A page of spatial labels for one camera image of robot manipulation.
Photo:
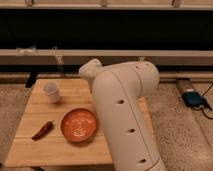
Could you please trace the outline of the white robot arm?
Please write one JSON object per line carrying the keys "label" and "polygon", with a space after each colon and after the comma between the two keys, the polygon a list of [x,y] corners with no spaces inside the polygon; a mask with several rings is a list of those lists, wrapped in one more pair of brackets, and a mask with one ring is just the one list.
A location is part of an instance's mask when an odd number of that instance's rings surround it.
{"label": "white robot arm", "polygon": [[92,59],[79,69],[88,81],[116,171],[166,171],[138,99],[156,90],[159,72],[150,62],[104,66]]}

